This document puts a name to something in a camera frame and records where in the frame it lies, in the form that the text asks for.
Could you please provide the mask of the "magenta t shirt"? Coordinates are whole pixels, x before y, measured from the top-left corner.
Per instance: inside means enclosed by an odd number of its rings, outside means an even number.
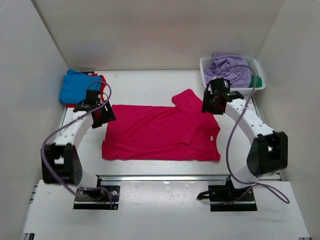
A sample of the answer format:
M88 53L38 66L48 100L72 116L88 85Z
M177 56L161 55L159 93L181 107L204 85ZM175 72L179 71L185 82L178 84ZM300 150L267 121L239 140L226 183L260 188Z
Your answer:
M116 120L107 124L101 156L114 160L220 161L220 126L202 112L191 90L174 95L173 106L112 106Z

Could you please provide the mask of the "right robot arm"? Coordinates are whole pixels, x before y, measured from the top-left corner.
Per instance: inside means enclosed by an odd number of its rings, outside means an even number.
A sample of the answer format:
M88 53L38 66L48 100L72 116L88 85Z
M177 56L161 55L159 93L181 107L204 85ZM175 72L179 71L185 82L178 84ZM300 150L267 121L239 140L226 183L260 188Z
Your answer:
M224 78L211 80L203 94L202 112L213 115L226 114L235 121L250 142L246 164L236 173L230 173L231 183L224 187L224 195L236 200L242 189L255 184L262 176L288 166L288 136L265 124L248 107L249 100L239 91L230 90Z

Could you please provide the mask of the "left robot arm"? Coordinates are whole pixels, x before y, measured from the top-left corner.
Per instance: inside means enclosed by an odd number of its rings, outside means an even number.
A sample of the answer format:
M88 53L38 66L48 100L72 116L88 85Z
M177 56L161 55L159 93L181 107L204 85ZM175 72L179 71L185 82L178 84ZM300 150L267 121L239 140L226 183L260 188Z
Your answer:
M78 148L89 129L102 127L116 117L108 100L102 101L98 90L87 90L85 99L72 110L69 123L57 131L52 143L41 147L42 179L46 184L60 184L85 189L93 199L104 195L105 187L98 175L86 173Z

